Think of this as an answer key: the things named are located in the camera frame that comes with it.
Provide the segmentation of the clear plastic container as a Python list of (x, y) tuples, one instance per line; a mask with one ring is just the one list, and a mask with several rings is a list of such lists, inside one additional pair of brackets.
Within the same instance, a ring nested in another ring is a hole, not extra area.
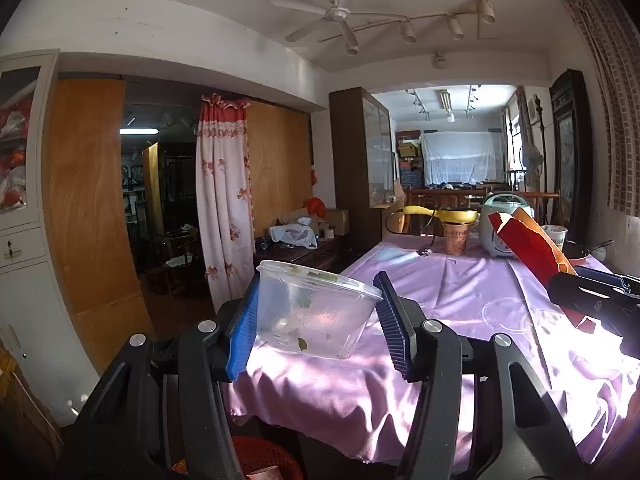
[(286, 352), (349, 358), (382, 300), (375, 286), (308, 266), (264, 260), (257, 273), (257, 335)]

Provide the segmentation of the red snack bag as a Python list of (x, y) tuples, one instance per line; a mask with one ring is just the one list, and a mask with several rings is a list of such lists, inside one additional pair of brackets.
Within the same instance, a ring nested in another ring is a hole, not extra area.
[(522, 208), (518, 208), (501, 228), (497, 226), (498, 214), (493, 214), (490, 220), (506, 246), (544, 288), (548, 288), (556, 274), (576, 275), (562, 250), (552, 243), (542, 227)]

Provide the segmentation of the red trash basket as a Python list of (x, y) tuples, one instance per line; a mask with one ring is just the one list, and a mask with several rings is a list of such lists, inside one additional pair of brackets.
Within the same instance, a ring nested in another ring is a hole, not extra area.
[(232, 443), (245, 478), (277, 471), (281, 479), (303, 480), (302, 468), (282, 446), (256, 437), (233, 437)]

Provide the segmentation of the red frying pan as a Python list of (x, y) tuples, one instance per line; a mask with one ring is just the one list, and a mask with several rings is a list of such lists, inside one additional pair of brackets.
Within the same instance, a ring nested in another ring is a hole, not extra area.
[(564, 242), (562, 253), (572, 266), (583, 266), (590, 256), (589, 249), (572, 240), (566, 240)]

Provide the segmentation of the dark wooden cabinet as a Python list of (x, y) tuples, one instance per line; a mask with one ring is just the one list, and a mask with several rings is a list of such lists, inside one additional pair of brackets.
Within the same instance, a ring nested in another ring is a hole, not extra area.
[(271, 243), (254, 253), (254, 266), (262, 260), (274, 260), (308, 266), (308, 268), (340, 274), (356, 260), (349, 235), (337, 236), (332, 240), (319, 240), (316, 249)]

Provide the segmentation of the green noodle cup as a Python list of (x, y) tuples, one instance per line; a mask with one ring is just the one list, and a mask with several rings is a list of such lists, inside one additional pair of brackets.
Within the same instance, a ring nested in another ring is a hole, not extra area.
[(565, 226), (555, 226), (554, 224), (547, 224), (546, 226), (543, 226), (542, 229), (550, 238), (552, 243), (555, 244), (559, 250), (563, 250), (568, 229)]

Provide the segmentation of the purple tablecloth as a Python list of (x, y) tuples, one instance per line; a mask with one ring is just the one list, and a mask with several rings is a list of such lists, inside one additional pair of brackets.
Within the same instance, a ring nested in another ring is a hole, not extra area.
[[(427, 340), (473, 344), (506, 336), (535, 374), (572, 436), (593, 462), (630, 416), (639, 363), (601, 325), (580, 330), (549, 300), (521, 261), (492, 258), (477, 240), (461, 256), (440, 245), (421, 254), (412, 236), (393, 236), (352, 263), (346, 275), (371, 284), (385, 274), (399, 298), (415, 302), (433, 327)], [(224, 390), (235, 420), (258, 418), (292, 429), (365, 463), (393, 463), (405, 452), (421, 386), (395, 367), (377, 318), (347, 359), (321, 359), (254, 345), (244, 372)]]

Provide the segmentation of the orange noodle cup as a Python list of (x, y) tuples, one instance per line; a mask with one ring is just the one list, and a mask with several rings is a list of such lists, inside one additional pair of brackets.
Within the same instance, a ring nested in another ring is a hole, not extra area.
[(466, 251), (470, 225), (469, 223), (450, 223), (442, 225), (445, 239), (445, 252), (450, 256), (461, 256)]

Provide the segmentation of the white red floral curtain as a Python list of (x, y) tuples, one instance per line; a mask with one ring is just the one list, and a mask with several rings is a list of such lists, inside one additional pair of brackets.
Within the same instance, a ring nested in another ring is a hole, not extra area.
[(205, 279), (214, 308), (243, 296), (255, 251), (247, 99), (202, 97), (195, 184)]

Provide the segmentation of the white plastic bag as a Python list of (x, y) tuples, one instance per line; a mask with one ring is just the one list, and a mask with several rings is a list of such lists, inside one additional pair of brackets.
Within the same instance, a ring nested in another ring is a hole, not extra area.
[(270, 226), (269, 235), (275, 243), (317, 249), (318, 240), (311, 225), (312, 219), (310, 217), (299, 217), (293, 223)]

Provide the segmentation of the silver rice cooker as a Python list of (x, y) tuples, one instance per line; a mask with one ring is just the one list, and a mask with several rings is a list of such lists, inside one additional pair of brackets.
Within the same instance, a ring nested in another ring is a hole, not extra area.
[(480, 244), (492, 258), (513, 258), (514, 253), (499, 237), (490, 217), (498, 214), (497, 226), (501, 228), (518, 208), (525, 210), (531, 217), (534, 216), (534, 208), (527, 200), (512, 192), (489, 194), (480, 205)]

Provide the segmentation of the standing electric fan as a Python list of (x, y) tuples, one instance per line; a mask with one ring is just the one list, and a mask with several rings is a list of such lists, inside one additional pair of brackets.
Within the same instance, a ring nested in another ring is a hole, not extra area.
[(534, 144), (524, 142), (522, 147), (522, 164), (525, 170), (525, 182), (529, 191), (540, 188), (540, 168), (544, 158)]

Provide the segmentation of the white sheet backdrop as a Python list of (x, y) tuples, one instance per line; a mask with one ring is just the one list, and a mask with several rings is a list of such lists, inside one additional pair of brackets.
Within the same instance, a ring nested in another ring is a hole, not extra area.
[(420, 141), (426, 184), (504, 181), (501, 132), (422, 132)]

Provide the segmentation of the glass display cabinet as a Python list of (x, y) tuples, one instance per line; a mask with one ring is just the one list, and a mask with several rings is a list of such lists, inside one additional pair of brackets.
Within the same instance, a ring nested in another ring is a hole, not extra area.
[(363, 88), (329, 94), (336, 206), (348, 213), (354, 251), (383, 238), (383, 212), (396, 202), (390, 113)]

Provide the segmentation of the white cupboard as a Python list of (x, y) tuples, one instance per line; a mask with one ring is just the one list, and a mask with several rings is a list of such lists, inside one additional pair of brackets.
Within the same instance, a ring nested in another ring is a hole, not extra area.
[(42, 154), (55, 50), (1, 60), (1, 342), (60, 426), (98, 381), (56, 279), (44, 224)]

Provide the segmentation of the white ceiling fan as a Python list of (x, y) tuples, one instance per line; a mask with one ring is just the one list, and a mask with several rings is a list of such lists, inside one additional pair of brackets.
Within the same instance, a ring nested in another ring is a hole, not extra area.
[(318, 16), (318, 20), (310, 22), (303, 27), (290, 32), (285, 37), (285, 41), (289, 44), (295, 44), (313, 32), (316, 32), (326, 25), (333, 24), (338, 27), (340, 36), (344, 40), (346, 51), (349, 55), (356, 55), (359, 52), (359, 42), (355, 35), (355, 31), (349, 26), (348, 19), (370, 18), (371, 20), (380, 20), (383, 25), (387, 23), (398, 23), (402, 39), (406, 44), (414, 44), (416, 42), (416, 33), (410, 20), (400, 14), (390, 13), (364, 13), (352, 12), (350, 5), (354, 0), (329, 0), (328, 6), (319, 6), (305, 0), (270, 0), (270, 2), (278, 8), (285, 10), (293, 10), (305, 12)]

